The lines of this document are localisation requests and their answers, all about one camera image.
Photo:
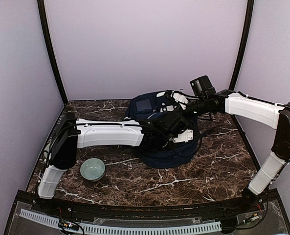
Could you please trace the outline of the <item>navy blue student backpack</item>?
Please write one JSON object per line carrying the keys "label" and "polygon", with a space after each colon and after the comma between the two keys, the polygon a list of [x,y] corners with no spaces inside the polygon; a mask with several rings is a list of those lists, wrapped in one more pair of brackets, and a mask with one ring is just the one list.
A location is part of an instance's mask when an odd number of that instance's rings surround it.
{"label": "navy blue student backpack", "polygon": [[[158,127],[158,122],[168,112],[173,111],[181,114],[177,103],[159,95],[158,92],[153,92],[133,98],[125,112],[125,118],[135,120],[144,125],[144,135],[157,132],[166,134]],[[188,121],[187,129],[199,130],[198,117],[196,115],[182,116]],[[144,137],[141,145],[136,147],[135,152],[137,156],[151,168],[173,168],[185,164],[193,158],[178,157],[174,153],[168,153],[165,151],[147,151],[144,149]]]}

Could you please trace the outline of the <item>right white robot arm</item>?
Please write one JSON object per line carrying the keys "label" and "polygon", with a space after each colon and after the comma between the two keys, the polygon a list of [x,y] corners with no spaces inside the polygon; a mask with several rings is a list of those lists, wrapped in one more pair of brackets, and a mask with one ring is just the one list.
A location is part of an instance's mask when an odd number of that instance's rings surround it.
{"label": "right white robot arm", "polygon": [[166,90],[161,96],[178,104],[169,111],[166,131],[173,142],[187,142],[193,136],[192,129],[186,124],[187,115],[201,116],[206,113],[225,113],[262,123],[276,131],[269,156],[257,174],[242,191],[238,208],[249,212],[257,204],[258,196],[274,182],[284,167],[290,162],[290,103],[280,104],[260,100],[241,92],[223,90],[200,93],[189,101],[189,96],[179,91]]}

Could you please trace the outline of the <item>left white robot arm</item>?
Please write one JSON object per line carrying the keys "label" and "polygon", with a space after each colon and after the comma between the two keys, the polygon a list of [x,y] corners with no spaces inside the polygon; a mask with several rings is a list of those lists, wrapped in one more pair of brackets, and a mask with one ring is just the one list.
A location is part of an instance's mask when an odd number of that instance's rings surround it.
{"label": "left white robot arm", "polygon": [[63,174],[76,163],[80,148],[125,145],[136,148],[151,168],[173,168],[190,161],[198,150],[201,134],[197,123],[167,114],[145,121],[94,121],[67,114],[45,148],[46,167],[37,187],[38,205],[46,213],[57,210],[52,199]]}

